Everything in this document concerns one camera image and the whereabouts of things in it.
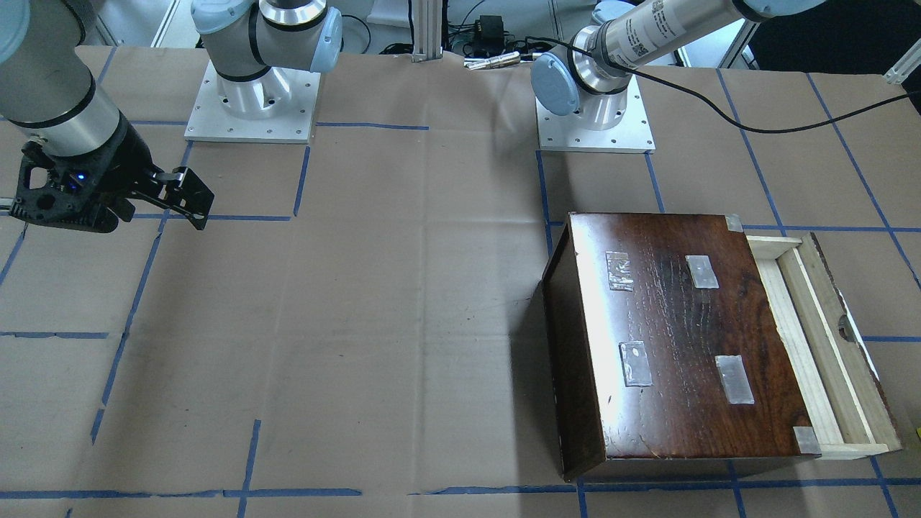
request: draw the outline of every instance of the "table surface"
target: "table surface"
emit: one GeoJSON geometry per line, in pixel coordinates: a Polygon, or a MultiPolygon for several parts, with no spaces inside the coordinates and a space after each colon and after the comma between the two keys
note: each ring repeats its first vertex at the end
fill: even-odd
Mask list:
{"type": "MultiPolygon", "coordinates": [[[[919,514],[921,118],[740,132],[641,81],[652,155],[536,151],[528,67],[343,55],[309,147],[188,144],[204,51],[80,48],[204,232],[0,218],[0,515],[919,514]],[[909,448],[758,477],[567,485],[536,290],[571,210],[815,231],[909,448]],[[672,491],[649,492],[649,489],[672,491]],[[137,498],[170,495],[176,498],[137,498]]],[[[649,68],[743,122],[826,120],[880,77],[649,68]]],[[[0,123],[0,192],[23,136],[0,123]]]]}

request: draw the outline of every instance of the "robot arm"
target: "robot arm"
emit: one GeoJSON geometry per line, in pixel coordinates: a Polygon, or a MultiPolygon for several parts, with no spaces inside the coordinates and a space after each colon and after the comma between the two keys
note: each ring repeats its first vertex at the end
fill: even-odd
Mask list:
{"type": "Polygon", "coordinates": [[[531,84],[556,115],[590,96],[623,92],[638,68],[740,19],[796,14],[824,0],[646,0],[621,16],[581,30],[571,43],[591,56],[556,47],[534,63],[531,84]]]}
{"type": "Polygon", "coordinates": [[[0,114],[29,138],[10,215],[111,232],[132,219],[133,198],[203,229],[214,194],[188,168],[165,173],[154,165],[74,53],[94,22],[86,0],[0,0],[0,114]],[[46,170],[47,180],[34,182],[35,170],[46,170]]]}
{"type": "Polygon", "coordinates": [[[217,72],[223,109],[238,119],[291,108],[284,69],[326,73],[339,60],[342,14],[326,0],[193,0],[192,21],[217,72]]]}

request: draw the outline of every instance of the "tape piece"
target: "tape piece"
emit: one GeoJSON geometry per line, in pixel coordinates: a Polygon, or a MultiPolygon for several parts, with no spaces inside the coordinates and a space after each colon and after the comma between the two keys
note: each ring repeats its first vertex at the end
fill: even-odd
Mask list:
{"type": "Polygon", "coordinates": [[[644,342],[621,342],[621,366],[628,387],[652,386],[652,371],[644,342]]]}
{"type": "Polygon", "coordinates": [[[605,252],[608,262],[608,287],[611,291],[633,291],[630,256],[626,252],[605,252]]]}
{"type": "Polygon", "coordinates": [[[709,255],[685,255],[691,269],[691,279],[694,281],[695,288],[716,289],[719,288],[717,274],[713,271],[710,264],[709,255]]]}
{"type": "Polygon", "coordinates": [[[795,426],[793,427],[793,433],[797,436],[800,453],[804,455],[822,454],[819,438],[815,436],[815,430],[811,426],[795,426]]]}
{"type": "Polygon", "coordinates": [[[742,218],[738,214],[726,215],[726,227],[730,232],[744,232],[742,228],[742,218]]]}
{"type": "Polygon", "coordinates": [[[732,405],[754,405],[752,386],[749,385],[741,356],[717,356],[717,369],[726,399],[732,405]]]}

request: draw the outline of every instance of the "power adapter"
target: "power adapter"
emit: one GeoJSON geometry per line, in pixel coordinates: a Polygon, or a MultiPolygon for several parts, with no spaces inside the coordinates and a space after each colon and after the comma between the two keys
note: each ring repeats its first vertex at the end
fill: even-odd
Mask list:
{"type": "Polygon", "coordinates": [[[473,57],[498,56],[506,51],[506,30],[502,17],[484,15],[473,22],[473,57]]]}

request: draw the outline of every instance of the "blue joint cap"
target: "blue joint cap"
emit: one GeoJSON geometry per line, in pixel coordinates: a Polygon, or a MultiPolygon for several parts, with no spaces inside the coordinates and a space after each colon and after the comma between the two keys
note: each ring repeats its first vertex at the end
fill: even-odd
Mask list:
{"type": "Polygon", "coordinates": [[[530,70],[530,87],[537,100],[554,115],[568,115],[578,110],[578,86],[569,67],[559,57],[545,53],[534,60],[530,70]]]}
{"type": "Polygon", "coordinates": [[[320,31],[317,50],[313,53],[310,72],[325,74],[332,71],[339,62],[339,49],[343,44],[343,15],[335,7],[327,7],[326,20],[320,31]]]}
{"type": "Polygon", "coordinates": [[[31,11],[29,0],[0,0],[0,64],[9,59],[26,39],[31,11]]]}
{"type": "Polygon", "coordinates": [[[785,17],[808,11],[825,0],[743,0],[748,7],[765,18],[785,17]]]}
{"type": "Polygon", "coordinates": [[[601,25],[606,21],[622,17],[634,7],[633,4],[622,0],[604,0],[603,2],[598,2],[595,9],[591,11],[591,19],[601,25]]]}
{"type": "Polygon", "coordinates": [[[256,0],[192,0],[192,21],[199,34],[214,34],[250,12],[256,0]]]}

